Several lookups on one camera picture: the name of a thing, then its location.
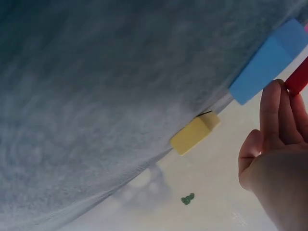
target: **white floor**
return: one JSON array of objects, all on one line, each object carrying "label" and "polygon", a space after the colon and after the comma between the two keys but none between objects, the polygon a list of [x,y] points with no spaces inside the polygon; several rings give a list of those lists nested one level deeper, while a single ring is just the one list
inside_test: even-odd
[{"label": "white floor", "polygon": [[[279,78],[308,56],[306,48]],[[308,89],[303,92],[308,103]],[[237,180],[237,155],[259,127],[260,93],[244,106],[233,101],[222,124],[190,153],[171,151],[156,165],[61,231],[272,231],[257,199]],[[195,193],[184,205],[181,198]]]}]

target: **small green toy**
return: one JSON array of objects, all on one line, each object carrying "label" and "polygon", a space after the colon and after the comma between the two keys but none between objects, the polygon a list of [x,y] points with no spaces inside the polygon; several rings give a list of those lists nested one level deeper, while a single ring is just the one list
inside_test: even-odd
[{"label": "small green toy", "polygon": [[181,201],[183,202],[183,204],[189,205],[190,202],[191,202],[191,200],[192,200],[193,198],[194,198],[194,193],[191,193],[191,194],[189,194],[189,195],[186,196],[186,197],[182,197],[182,198],[181,198]]}]

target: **gray fabric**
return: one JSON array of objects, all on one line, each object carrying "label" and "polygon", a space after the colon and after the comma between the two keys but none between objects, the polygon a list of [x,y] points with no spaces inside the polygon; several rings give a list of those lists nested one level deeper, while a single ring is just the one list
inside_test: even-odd
[{"label": "gray fabric", "polygon": [[0,8],[0,230],[52,230],[170,148],[305,0]]}]

